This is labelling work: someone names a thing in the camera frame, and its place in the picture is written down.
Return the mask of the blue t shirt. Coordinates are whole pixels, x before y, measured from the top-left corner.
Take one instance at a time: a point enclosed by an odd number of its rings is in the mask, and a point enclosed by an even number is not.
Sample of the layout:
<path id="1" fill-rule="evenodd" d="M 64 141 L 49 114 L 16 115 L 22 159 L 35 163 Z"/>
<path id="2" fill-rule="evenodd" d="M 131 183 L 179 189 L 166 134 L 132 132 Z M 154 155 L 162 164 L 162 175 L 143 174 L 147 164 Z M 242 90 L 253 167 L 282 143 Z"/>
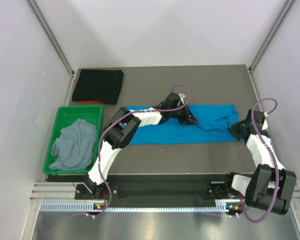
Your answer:
<path id="1" fill-rule="evenodd" d="M 198 125 L 181 125 L 175 118 L 160 125 L 139 127 L 131 145 L 169 145 L 222 143 L 236 140 L 228 127 L 239 121 L 239 113 L 233 104 L 190 105 L 189 109 L 199 120 Z"/>

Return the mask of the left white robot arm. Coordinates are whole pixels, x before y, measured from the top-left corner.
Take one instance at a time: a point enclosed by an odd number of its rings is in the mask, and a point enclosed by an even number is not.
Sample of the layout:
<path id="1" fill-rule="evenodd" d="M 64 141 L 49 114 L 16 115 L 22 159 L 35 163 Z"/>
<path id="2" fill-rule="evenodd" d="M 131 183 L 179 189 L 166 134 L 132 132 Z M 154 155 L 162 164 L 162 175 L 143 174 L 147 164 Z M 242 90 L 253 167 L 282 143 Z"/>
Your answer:
<path id="1" fill-rule="evenodd" d="M 105 127 L 98 146 L 94 166 L 86 175 L 83 184 L 92 198 L 99 198 L 104 191 L 107 175 L 118 153 L 132 141 L 138 128 L 157 126 L 169 119 L 177 119 L 180 125 L 198 125 L 200 121 L 193 115 L 184 94 L 169 93 L 158 105 L 141 110 L 121 107 Z"/>

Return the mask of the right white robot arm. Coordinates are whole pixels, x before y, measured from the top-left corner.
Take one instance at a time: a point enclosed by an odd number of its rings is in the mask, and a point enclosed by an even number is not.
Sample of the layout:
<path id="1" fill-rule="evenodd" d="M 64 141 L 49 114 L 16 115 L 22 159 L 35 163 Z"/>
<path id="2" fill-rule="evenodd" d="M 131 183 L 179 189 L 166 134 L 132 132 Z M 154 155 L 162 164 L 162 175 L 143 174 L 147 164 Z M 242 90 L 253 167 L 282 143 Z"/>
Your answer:
<path id="1" fill-rule="evenodd" d="M 229 198 L 239 194 L 245 197 L 246 205 L 260 210 L 267 210 L 275 189 L 275 164 L 267 148 L 273 150 L 270 135 L 267 132 L 268 124 L 265 114 L 261 111 L 254 112 L 254 120 L 265 143 L 262 143 L 252 122 L 252 111 L 249 110 L 246 119 L 231 125 L 228 130 L 237 140 L 243 140 L 251 153 L 255 164 L 252 177 L 231 172 L 225 177 L 223 192 Z M 297 176 L 274 158 L 278 167 L 278 191 L 271 210 L 272 213 L 285 215 L 290 207 Z"/>

